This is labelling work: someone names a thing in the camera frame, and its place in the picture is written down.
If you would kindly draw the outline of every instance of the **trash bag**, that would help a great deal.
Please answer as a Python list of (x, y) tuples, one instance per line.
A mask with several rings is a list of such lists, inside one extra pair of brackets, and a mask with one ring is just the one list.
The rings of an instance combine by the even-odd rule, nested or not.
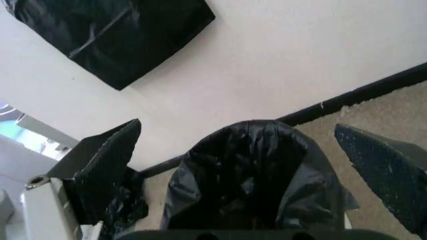
[(144, 178), (127, 167), (140, 133), (134, 119), (86, 137), (47, 173), (62, 180), (80, 225), (103, 221), (100, 240), (148, 215)]
[(121, 90), (215, 19), (204, 0), (2, 0), (51, 45)]
[(170, 179), (161, 229), (344, 229), (355, 207), (309, 137), (275, 120), (205, 137)]

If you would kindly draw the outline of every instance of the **black trash bag lining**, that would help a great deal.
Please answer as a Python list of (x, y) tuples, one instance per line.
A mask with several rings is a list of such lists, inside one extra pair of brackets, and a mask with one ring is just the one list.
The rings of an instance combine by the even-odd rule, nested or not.
[(277, 121), (240, 122), (183, 155), (161, 227), (342, 229), (345, 193), (313, 140)]

